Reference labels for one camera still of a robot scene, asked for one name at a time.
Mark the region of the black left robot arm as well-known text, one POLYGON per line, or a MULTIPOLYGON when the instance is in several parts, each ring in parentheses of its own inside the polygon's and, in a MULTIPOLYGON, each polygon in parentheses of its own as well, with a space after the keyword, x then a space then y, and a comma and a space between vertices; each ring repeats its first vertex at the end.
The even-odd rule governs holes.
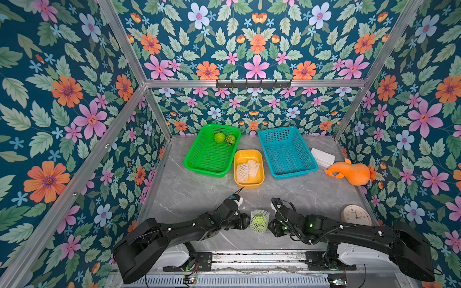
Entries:
POLYGON ((221 230, 245 230, 250 216, 240 211, 243 199, 231 196, 211 212, 199 214, 191 221, 159 223, 148 218, 113 248, 124 284, 132 284, 146 275, 169 247, 192 241, 203 241, 221 230))

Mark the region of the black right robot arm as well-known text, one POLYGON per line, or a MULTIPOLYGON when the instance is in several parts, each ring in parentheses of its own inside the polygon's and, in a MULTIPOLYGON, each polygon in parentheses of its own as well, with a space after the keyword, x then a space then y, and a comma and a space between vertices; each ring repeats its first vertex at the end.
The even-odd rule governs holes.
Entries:
POLYGON ((352 244, 386 254, 406 276, 422 282, 435 281, 431 245, 406 223, 366 226, 314 214, 303 216, 294 205, 287 207, 279 198, 271 199, 271 207, 276 214, 268 228, 276 238, 288 235, 306 245, 328 244, 322 263, 326 268, 345 266, 339 259, 338 246, 352 244))

